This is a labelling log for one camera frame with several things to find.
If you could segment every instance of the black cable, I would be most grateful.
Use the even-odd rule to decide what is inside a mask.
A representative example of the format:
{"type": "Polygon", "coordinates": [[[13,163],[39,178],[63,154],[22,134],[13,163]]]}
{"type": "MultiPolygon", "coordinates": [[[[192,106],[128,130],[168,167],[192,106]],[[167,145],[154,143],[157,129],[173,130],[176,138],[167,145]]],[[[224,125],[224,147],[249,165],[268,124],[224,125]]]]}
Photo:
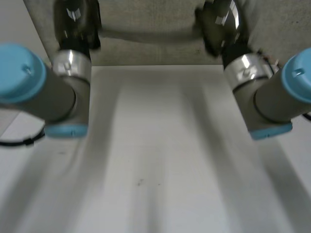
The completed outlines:
{"type": "Polygon", "coordinates": [[[34,143],[45,136],[44,128],[34,137],[29,137],[21,141],[0,141],[2,147],[20,147],[20,146],[33,146],[34,143]]]}
{"type": "Polygon", "coordinates": [[[270,70],[271,70],[271,72],[272,72],[272,75],[274,75],[274,74],[275,74],[275,71],[274,71],[274,69],[273,69],[273,67],[272,67],[272,65],[271,65],[271,63],[270,63],[270,61],[269,61],[269,58],[263,55],[262,50],[258,50],[257,54],[258,54],[260,57],[262,57],[262,59],[263,59],[263,60],[266,62],[266,64],[269,66],[269,68],[270,68],[270,70]]]}

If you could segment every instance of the blue end cap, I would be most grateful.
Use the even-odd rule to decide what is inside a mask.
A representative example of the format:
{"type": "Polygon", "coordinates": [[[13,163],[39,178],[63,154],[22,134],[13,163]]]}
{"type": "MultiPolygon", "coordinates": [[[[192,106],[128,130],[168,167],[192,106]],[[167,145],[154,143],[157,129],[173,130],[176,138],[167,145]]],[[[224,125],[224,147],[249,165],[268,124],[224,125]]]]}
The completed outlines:
{"type": "Polygon", "coordinates": [[[282,83],[295,99],[311,103],[311,48],[286,63],[282,70],[282,83]]]}
{"type": "Polygon", "coordinates": [[[292,129],[293,129],[293,125],[290,123],[290,124],[283,125],[283,126],[276,127],[276,128],[251,131],[250,134],[254,140],[262,140],[268,137],[274,137],[277,135],[288,133],[292,129]]]}
{"type": "Polygon", "coordinates": [[[17,44],[0,45],[0,103],[31,99],[43,87],[47,71],[43,61],[17,44]]]}
{"type": "Polygon", "coordinates": [[[48,125],[44,133],[51,138],[81,138],[87,135],[88,125],[48,125]]]}

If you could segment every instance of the dark spot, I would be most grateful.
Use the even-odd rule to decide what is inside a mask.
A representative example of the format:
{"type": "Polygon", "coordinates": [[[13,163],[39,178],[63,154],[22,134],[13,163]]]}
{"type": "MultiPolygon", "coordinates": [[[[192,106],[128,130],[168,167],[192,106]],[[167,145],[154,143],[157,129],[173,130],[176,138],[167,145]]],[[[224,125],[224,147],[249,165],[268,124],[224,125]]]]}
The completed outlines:
{"type": "Polygon", "coordinates": [[[137,183],[137,186],[138,186],[138,187],[141,186],[142,183],[143,183],[143,181],[144,181],[144,179],[140,179],[139,182],[137,183]]]}

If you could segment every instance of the white tabletop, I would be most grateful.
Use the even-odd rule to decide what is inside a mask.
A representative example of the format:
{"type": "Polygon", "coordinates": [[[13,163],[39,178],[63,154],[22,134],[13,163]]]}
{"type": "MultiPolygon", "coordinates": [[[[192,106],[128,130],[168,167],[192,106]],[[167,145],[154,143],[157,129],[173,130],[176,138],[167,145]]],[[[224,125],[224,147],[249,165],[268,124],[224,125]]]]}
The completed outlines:
{"type": "Polygon", "coordinates": [[[87,139],[0,149],[1,233],[311,231],[311,124],[253,142],[222,67],[95,67],[91,105],[87,139]]]}

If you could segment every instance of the gray wall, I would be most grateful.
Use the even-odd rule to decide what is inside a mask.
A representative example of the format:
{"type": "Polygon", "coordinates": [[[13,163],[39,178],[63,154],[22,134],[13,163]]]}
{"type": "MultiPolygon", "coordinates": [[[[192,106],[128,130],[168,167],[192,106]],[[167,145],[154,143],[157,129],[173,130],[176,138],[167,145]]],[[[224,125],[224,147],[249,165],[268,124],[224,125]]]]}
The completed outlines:
{"type": "MultiPolygon", "coordinates": [[[[53,32],[53,0],[24,0],[50,57],[58,48],[53,32]]],[[[204,0],[100,0],[102,23],[147,32],[170,32],[190,27],[194,9],[204,0]]],[[[311,46],[310,0],[257,0],[260,20],[254,48],[287,61],[311,46]]],[[[207,56],[201,40],[182,45],[143,45],[102,39],[92,53],[95,66],[220,64],[207,56]]]]}

